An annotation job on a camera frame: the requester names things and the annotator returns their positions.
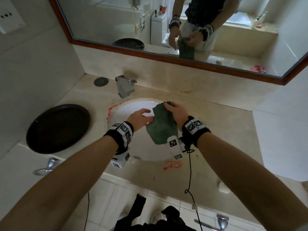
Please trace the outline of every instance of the green cloth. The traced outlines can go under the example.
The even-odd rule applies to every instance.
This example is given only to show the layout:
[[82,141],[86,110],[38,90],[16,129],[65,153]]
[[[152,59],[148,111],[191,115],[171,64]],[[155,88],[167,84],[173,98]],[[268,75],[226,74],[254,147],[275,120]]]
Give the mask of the green cloth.
[[190,40],[190,39],[187,37],[183,37],[182,40],[178,42],[180,58],[194,60],[195,59],[195,48],[188,46],[186,44],[187,40]]
[[170,136],[178,136],[176,122],[172,112],[164,107],[164,103],[160,103],[153,108],[154,121],[148,124],[147,132],[151,136],[153,142],[157,145],[167,143]]

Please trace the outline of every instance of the mirror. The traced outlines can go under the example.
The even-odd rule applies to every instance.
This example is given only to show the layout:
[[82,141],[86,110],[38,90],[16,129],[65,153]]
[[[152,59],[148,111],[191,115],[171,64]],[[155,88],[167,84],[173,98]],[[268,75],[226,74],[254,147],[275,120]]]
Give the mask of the mirror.
[[79,40],[278,77],[308,51],[308,0],[57,1]]

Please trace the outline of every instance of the faucet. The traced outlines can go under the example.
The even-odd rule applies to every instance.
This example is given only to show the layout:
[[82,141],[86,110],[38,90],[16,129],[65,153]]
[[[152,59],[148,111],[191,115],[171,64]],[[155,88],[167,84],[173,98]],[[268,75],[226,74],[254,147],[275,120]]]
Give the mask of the faucet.
[[121,98],[128,97],[132,92],[135,91],[133,85],[137,83],[134,78],[125,78],[124,75],[115,78],[118,92]]
[[37,176],[45,176],[49,174],[56,167],[58,162],[59,162],[58,159],[50,157],[47,163],[47,167],[34,170],[33,174]]
[[199,223],[199,221],[197,219],[194,219],[194,221],[196,223],[204,226],[204,227],[207,227],[207,228],[211,229],[211,230],[214,230],[214,231],[224,231],[227,228],[227,226],[228,226],[229,217],[226,217],[226,216],[223,216],[223,215],[219,215],[219,214],[217,214],[216,217],[217,217],[217,221],[218,221],[218,224],[220,226],[220,229],[215,228],[215,227],[213,227],[211,225],[208,225],[208,224],[206,224],[204,222],[201,222],[201,221]]

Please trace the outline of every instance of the toilet tank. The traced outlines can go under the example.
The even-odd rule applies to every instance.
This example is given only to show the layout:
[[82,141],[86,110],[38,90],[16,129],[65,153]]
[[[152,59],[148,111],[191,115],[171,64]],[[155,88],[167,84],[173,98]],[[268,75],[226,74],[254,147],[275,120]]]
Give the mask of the toilet tank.
[[155,13],[151,18],[151,45],[163,45],[163,40],[165,39],[165,35],[167,33],[167,15],[157,13],[157,17],[155,17]]

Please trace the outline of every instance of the wooden mirror frame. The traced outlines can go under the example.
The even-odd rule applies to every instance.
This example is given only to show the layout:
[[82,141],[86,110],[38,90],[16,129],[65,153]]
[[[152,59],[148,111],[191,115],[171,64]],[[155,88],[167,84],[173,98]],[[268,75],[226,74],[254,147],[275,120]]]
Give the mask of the wooden mirror frame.
[[60,22],[60,25],[67,37],[68,42],[73,45],[79,45],[79,46],[84,46],[84,47],[94,48],[94,49],[99,49],[99,50],[105,50],[105,51],[110,51],[110,52],[119,53],[119,54],[126,54],[126,55],[140,57],[140,58],[147,58],[147,59],[152,59],[152,60],[161,61],[161,62],[178,64],[181,66],[187,66],[187,67],[192,67],[192,68],[197,68],[197,69],[204,69],[204,70],[208,70],[212,72],[229,74],[229,75],[233,75],[237,77],[249,78],[253,80],[258,80],[258,81],[263,81],[263,82],[268,82],[268,83],[273,83],[273,84],[278,84],[278,85],[286,85],[296,75],[298,75],[303,69],[305,69],[306,66],[308,66],[308,53],[307,53],[300,60],[298,60],[298,62],[295,63],[282,77],[277,77],[273,75],[259,74],[259,73],[252,72],[252,71],[234,69],[234,68],[226,67],[226,66],[219,66],[219,65],[214,65],[214,64],[204,63],[204,62],[185,60],[185,59],[175,58],[172,56],[150,53],[146,51],[121,48],[121,47],[116,47],[116,46],[102,44],[102,43],[88,42],[84,40],[76,40],[73,38],[72,32],[70,31],[68,27],[68,23],[66,19],[64,18],[64,15],[62,14],[62,11],[60,9],[60,6],[57,0],[49,0],[49,2]]

